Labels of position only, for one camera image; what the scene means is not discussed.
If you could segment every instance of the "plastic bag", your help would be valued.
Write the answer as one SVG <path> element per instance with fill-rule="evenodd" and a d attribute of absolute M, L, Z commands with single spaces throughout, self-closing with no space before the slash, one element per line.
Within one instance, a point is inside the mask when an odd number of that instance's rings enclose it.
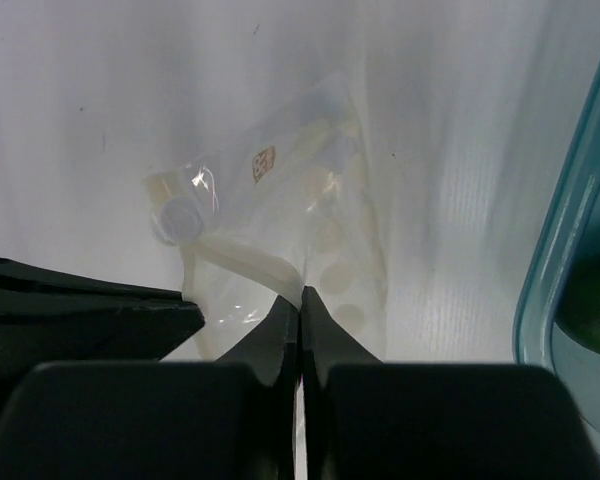
<path fill-rule="evenodd" d="M 384 355 L 387 275 L 368 183 L 339 75 L 218 152 L 144 180 L 155 233 L 181 251 L 183 299 L 207 320 L 195 337 L 203 358 L 237 343 L 277 294 L 299 308 L 304 285 Z"/>

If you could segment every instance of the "teal plastic container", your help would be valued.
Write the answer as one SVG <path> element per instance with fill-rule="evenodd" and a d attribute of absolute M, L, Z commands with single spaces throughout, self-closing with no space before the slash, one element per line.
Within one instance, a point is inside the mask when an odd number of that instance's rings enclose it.
<path fill-rule="evenodd" d="M 600 253 L 600 67 L 558 182 L 520 297 L 518 362 L 553 371 L 571 391 L 600 454 L 600 355 L 554 324 L 574 262 Z"/>

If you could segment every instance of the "black plastic part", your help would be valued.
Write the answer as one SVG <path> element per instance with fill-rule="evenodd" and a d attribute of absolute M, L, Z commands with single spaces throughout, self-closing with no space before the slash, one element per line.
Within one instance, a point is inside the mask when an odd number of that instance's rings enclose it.
<path fill-rule="evenodd" d="M 117 295 L 180 301 L 180 292 L 103 282 L 0 258 L 0 288 L 17 292 Z"/>
<path fill-rule="evenodd" d="M 520 366 L 382 364 L 305 289 L 308 477 L 600 479 L 560 381 Z"/>
<path fill-rule="evenodd" d="M 329 478 L 334 424 L 327 392 L 329 371 L 342 363 L 382 365 L 382 362 L 333 320 L 313 287 L 306 287 L 302 292 L 300 318 L 307 472 L 309 479 Z"/>
<path fill-rule="evenodd" d="M 177 292 L 120 285 L 0 259 L 0 409 L 53 360 L 160 359 L 204 326 Z"/>
<path fill-rule="evenodd" d="M 0 480 L 254 478 L 257 406 L 243 365 L 38 367 L 0 421 Z"/>
<path fill-rule="evenodd" d="M 292 479 L 297 333 L 279 298 L 215 363 L 39 367 L 0 419 L 0 479 Z"/>
<path fill-rule="evenodd" d="M 296 391 L 300 383 L 299 314 L 278 297 L 267 317 L 216 363 L 249 365 L 259 381 L 264 412 L 253 441 L 264 445 L 280 480 L 295 475 Z"/>

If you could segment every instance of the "small label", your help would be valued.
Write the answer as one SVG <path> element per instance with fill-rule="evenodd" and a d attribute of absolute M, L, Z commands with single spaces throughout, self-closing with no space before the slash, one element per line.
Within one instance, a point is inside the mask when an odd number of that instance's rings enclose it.
<path fill-rule="evenodd" d="M 253 179 L 256 183 L 264 177 L 265 173 L 273 168 L 276 160 L 276 147 L 271 146 L 253 157 Z"/>

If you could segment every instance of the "white sheet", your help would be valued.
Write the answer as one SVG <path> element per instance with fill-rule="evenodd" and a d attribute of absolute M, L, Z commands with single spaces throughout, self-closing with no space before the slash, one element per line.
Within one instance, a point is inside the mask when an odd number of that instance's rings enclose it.
<path fill-rule="evenodd" d="M 392 192 L 390 358 L 510 361 L 599 57 L 600 0 L 0 1 L 0 255 L 178 289 L 140 180 L 342 68 Z"/>

